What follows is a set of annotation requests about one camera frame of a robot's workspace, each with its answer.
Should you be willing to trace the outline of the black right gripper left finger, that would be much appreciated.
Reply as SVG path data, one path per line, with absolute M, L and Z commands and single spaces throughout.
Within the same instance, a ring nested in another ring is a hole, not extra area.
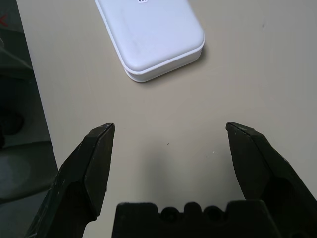
M 101 213 L 109 178 L 115 125 L 92 129 L 61 165 L 27 238 L 81 238 Z

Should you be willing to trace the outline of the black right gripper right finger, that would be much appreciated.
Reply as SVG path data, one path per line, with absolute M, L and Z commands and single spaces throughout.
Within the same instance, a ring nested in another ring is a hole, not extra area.
M 265 203 L 284 238 L 317 236 L 317 201 L 266 137 L 242 124 L 226 124 L 234 171 L 246 199 Z

